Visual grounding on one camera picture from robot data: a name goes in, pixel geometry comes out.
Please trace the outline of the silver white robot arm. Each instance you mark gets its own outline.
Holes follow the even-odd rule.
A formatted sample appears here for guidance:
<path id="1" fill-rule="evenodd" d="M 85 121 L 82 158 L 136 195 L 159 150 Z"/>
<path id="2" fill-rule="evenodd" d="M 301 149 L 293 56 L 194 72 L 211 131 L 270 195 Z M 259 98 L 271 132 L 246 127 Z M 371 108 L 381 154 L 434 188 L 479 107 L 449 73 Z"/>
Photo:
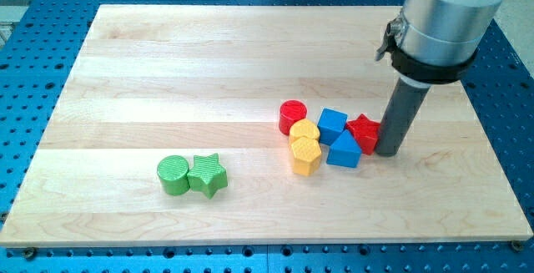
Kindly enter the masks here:
<path id="1" fill-rule="evenodd" d="M 405 0 L 388 22 L 377 61 L 389 53 L 405 79 L 446 84 L 463 78 L 503 0 Z"/>

